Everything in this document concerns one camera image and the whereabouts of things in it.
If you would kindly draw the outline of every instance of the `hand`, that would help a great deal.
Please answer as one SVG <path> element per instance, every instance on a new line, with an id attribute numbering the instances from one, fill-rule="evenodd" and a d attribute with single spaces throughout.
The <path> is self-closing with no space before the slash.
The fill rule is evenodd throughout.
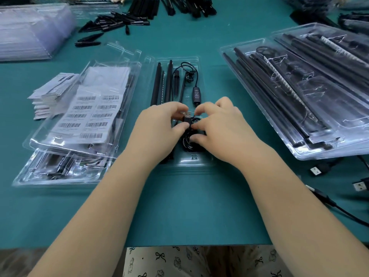
<path id="1" fill-rule="evenodd" d="M 190 126 L 179 123 L 172 128 L 172 119 L 181 120 L 188 107 L 179 102 L 168 102 L 143 110 L 136 120 L 125 152 L 139 157 L 141 163 L 153 169 L 166 158 L 179 138 Z"/>
<path id="2" fill-rule="evenodd" d="M 266 146 L 247 124 L 241 111 L 234 107 L 228 97 L 220 98 L 215 104 L 206 102 L 200 104 L 195 115 L 207 113 L 208 117 L 192 124 L 192 129 L 206 132 L 206 135 L 195 134 L 190 137 L 215 157 L 239 166 L 246 156 L 257 153 L 260 146 Z"/>

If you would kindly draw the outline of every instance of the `patterned pants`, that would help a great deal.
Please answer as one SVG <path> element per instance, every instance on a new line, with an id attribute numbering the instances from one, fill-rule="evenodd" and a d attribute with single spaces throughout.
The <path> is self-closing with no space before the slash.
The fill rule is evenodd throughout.
<path id="1" fill-rule="evenodd" d="M 128 248 L 123 277 L 293 277 L 272 245 Z"/>

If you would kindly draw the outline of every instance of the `barcode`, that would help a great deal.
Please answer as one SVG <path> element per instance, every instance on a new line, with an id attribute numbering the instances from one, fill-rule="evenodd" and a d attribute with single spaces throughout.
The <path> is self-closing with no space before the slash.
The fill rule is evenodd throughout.
<path id="1" fill-rule="evenodd" d="M 92 117 L 111 117 L 113 114 L 93 114 Z"/>
<path id="2" fill-rule="evenodd" d="M 119 100 L 119 95 L 104 95 L 103 100 Z"/>
<path id="3" fill-rule="evenodd" d="M 116 109 L 117 105 L 100 105 L 97 106 L 99 110 L 106 110 L 106 109 Z"/>
<path id="4" fill-rule="evenodd" d="M 79 127 L 80 123 L 59 123 L 59 127 Z"/>
<path id="5" fill-rule="evenodd" d="M 103 123 L 87 123 L 86 127 L 100 127 L 100 126 L 107 126 L 107 122 Z"/>
<path id="6" fill-rule="evenodd" d="M 92 106 L 74 106 L 73 110 L 91 110 Z"/>
<path id="7" fill-rule="evenodd" d="M 86 114 L 67 114 L 67 117 L 80 118 L 80 117 L 86 117 Z"/>
<path id="8" fill-rule="evenodd" d="M 90 139 L 90 138 L 101 138 L 103 136 L 102 133 L 81 133 L 79 136 L 80 139 Z"/>
<path id="9" fill-rule="evenodd" d="M 95 100 L 96 96 L 80 96 L 77 97 L 77 100 L 82 100 L 82 101 L 90 101 L 90 100 Z"/>

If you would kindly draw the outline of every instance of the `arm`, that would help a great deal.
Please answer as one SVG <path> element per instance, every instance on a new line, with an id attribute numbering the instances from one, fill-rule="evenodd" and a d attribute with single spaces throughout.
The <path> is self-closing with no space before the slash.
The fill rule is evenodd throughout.
<path id="1" fill-rule="evenodd" d="M 276 250 L 296 277 L 364 276 L 369 251 L 263 143 L 232 102 L 204 103 L 195 141 L 246 178 Z"/>
<path id="2" fill-rule="evenodd" d="M 184 104 L 169 102 L 140 114 L 124 152 L 29 277 L 113 275 L 147 177 L 189 126 L 171 128 L 171 119 L 187 110 Z"/>

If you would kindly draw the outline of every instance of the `teal table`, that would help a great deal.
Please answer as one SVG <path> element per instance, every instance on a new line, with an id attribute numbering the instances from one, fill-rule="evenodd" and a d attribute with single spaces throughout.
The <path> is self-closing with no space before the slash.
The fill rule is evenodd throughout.
<path id="1" fill-rule="evenodd" d="M 351 183 L 368 176 L 355 157 L 345 158 L 331 173 L 312 178 L 315 162 L 301 162 L 289 153 L 245 89 L 225 65 L 219 48 L 264 37 L 293 27 L 292 9 L 280 0 L 213 0 L 215 17 L 169 17 L 163 6 L 149 27 L 108 32 L 102 41 L 119 41 L 154 57 L 200 56 L 204 99 L 215 102 L 228 96 L 256 134 L 271 145 L 302 181 L 329 194 L 341 207 L 369 221 L 369 197 L 355 193 Z M 40 247 L 52 243 L 91 192 L 90 189 L 16 189 L 13 179 L 31 151 L 22 142 L 39 126 L 27 97 L 59 72 L 79 73 L 99 47 L 77 49 L 74 35 L 53 60 L 0 64 L 2 162 L 0 173 L 0 248 Z M 134 122 L 149 101 L 136 88 L 125 124 L 125 145 Z M 369 242 L 369 229 L 334 213 L 361 241 Z M 271 243 L 251 192 L 233 167 L 217 163 L 204 170 L 183 170 L 169 175 L 154 170 L 142 192 L 127 238 L 127 246 L 183 244 Z"/>

